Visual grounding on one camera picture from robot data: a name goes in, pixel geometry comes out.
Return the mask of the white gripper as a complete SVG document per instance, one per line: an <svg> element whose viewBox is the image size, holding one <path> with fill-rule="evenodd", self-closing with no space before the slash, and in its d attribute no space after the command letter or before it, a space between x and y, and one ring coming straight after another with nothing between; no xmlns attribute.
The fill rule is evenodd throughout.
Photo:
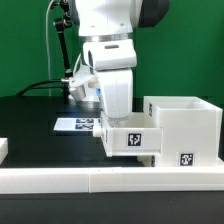
<svg viewBox="0 0 224 224"><path fill-rule="evenodd" d="M105 116L111 120L126 120L132 112L132 70L99 71L96 77Z"/></svg>

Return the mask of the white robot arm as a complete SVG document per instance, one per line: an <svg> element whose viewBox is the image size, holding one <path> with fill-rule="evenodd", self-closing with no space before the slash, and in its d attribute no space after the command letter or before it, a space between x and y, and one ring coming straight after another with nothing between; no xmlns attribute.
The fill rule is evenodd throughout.
<svg viewBox="0 0 224 224"><path fill-rule="evenodd" d="M123 120L132 112L133 74L137 65L132 33L154 27L170 0L69 0L72 21L83 41L82 59L89 75L75 85L100 90L105 116Z"/></svg>

